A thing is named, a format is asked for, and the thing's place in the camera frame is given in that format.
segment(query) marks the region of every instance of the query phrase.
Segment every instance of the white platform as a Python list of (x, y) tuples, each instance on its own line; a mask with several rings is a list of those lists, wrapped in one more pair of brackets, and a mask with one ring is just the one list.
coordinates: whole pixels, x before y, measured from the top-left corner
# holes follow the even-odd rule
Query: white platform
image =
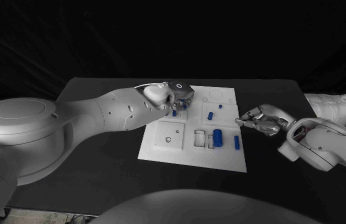
[[(243, 135), (235, 123), (240, 117), (235, 89), (191, 87), (195, 96), (189, 109), (178, 111), (176, 116), (171, 110), (166, 117), (146, 126), (139, 159), (245, 173)], [(214, 112), (212, 120), (208, 120), (209, 112)], [(209, 135), (215, 129), (222, 131), (222, 147), (211, 145)], [(240, 150), (235, 149), (235, 136), (240, 137)]]

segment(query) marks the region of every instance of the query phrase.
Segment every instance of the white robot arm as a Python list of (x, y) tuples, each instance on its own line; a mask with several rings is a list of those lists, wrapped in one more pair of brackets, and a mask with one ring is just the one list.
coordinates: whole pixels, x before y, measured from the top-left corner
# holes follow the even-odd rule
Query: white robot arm
[(240, 126), (256, 128), (267, 136), (287, 132), (280, 153), (295, 162), (299, 157), (319, 170), (338, 163), (346, 166), (346, 127), (325, 118), (297, 120), (270, 104), (263, 104), (235, 119)]
[(195, 91), (184, 82), (117, 89), (98, 98), (57, 102), (0, 101), (0, 210), (16, 187), (45, 178), (78, 144), (106, 132), (130, 131), (169, 110), (189, 108)]

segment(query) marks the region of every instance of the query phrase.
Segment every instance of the blue cylinder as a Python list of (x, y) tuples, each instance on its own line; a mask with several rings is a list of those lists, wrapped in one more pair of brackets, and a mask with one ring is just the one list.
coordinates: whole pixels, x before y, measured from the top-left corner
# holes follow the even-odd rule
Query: blue cylinder
[(235, 147), (235, 150), (240, 150), (241, 149), (241, 146), (240, 146), (240, 137), (235, 135), (234, 136), (234, 147)]
[(212, 131), (212, 139), (214, 139), (214, 146), (215, 147), (222, 147), (222, 130), (221, 129), (215, 129)]
[(208, 120), (211, 121), (214, 119), (214, 113), (209, 112), (209, 115), (208, 115)]

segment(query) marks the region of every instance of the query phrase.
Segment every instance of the black table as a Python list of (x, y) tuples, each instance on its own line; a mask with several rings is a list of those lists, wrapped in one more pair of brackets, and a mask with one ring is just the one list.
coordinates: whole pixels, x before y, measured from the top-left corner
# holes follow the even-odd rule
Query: black table
[[(172, 79), (74, 78), (58, 98), (72, 102), (110, 91)], [(235, 88), (240, 115), (269, 103), (299, 119), (316, 117), (292, 80), (182, 79), (195, 86)], [(129, 199), (172, 189), (202, 189), (238, 194), (277, 204), (318, 221), (345, 223), (346, 167), (329, 172), (279, 153), (286, 134), (267, 137), (241, 128), (248, 173), (139, 160), (146, 127), (107, 132), (87, 139), (57, 171), (19, 186), (8, 207), (100, 215)]]

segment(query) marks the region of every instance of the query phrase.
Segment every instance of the black backdrop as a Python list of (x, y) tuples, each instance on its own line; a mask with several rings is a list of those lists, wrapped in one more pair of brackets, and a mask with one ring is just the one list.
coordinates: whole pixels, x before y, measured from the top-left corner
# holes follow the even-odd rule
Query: black backdrop
[(292, 79), (345, 94), (346, 0), (0, 0), (0, 98), (74, 77)]

